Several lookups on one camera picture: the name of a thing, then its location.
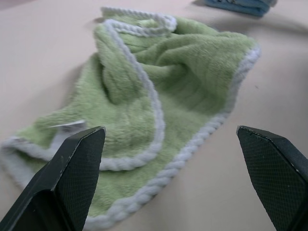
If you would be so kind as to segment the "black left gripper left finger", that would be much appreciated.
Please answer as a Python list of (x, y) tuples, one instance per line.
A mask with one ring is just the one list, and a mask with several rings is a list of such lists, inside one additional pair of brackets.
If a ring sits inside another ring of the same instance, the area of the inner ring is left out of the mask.
[(82, 231), (98, 181), (104, 140), (104, 127), (74, 134), (38, 172), (4, 147), (1, 162), (23, 191), (0, 221), (0, 231)]

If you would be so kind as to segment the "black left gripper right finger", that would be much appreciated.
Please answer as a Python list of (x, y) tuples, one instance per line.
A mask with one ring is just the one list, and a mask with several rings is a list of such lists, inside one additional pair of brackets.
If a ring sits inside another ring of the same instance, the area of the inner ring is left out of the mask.
[(285, 137), (238, 126), (252, 185), (276, 231), (308, 231), (308, 159)]

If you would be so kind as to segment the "green towel with white trim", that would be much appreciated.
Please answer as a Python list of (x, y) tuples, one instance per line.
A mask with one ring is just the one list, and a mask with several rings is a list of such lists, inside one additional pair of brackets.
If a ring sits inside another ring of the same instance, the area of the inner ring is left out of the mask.
[(114, 226), (170, 183), (230, 115), (260, 54), (252, 38), (194, 20), (114, 7), (102, 13), (97, 51), (68, 104), (0, 146), (0, 163), (24, 188), (66, 137), (105, 126), (86, 231)]

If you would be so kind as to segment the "blue cloth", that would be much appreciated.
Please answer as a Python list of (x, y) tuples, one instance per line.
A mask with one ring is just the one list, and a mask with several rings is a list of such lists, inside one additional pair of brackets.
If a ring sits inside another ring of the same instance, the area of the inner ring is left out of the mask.
[(278, 0), (193, 0), (193, 4), (263, 17)]

